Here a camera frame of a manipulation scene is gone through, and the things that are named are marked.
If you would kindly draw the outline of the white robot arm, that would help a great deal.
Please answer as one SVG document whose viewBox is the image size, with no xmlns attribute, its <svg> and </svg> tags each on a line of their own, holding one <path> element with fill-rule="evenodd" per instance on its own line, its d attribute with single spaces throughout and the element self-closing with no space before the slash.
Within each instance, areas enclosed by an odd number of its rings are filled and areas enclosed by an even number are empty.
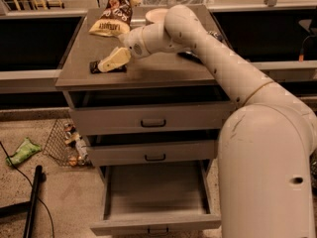
<svg viewBox="0 0 317 238">
<path fill-rule="evenodd" d="M 193 11 L 171 7 L 162 23 L 120 37 L 133 58 L 193 51 L 235 103 L 218 143 L 223 238 L 316 238 L 309 158 L 314 112 L 208 34 Z"/>
</svg>

